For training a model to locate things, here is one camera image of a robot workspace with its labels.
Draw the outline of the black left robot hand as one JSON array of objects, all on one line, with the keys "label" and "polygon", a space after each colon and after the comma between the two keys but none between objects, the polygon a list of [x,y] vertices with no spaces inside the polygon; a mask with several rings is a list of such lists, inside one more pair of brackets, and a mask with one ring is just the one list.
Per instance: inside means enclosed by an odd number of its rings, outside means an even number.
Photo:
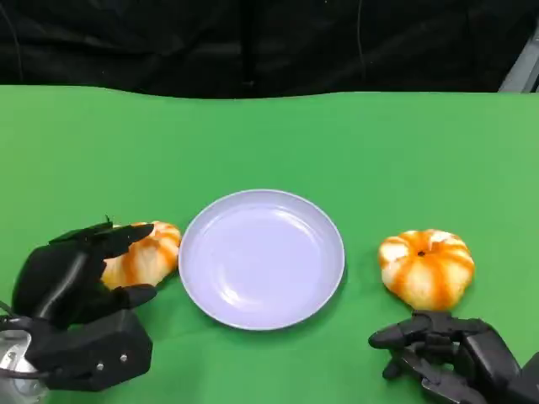
[{"label": "black left robot hand", "polygon": [[154,286],[115,286],[109,290],[101,277],[107,259],[127,253],[131,244],[149,236],[153,229],[153,224],[114,227],[106,221],[69,231],[37,247],[15,283],[14,313],[67,329],[147,303],[157,294]]}]

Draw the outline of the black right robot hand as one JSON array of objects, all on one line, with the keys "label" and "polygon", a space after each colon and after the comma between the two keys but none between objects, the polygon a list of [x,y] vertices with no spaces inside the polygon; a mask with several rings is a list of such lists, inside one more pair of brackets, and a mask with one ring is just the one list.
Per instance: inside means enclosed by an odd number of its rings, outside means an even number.
[{"label": "black right robot hand", "polygon": [[409,375],[436,403],[500,399],[520,372],[491,325],[449,311],[414,311],[409,319],[374,332],[368,343],[391,354],[382,372],[385,380]]}]

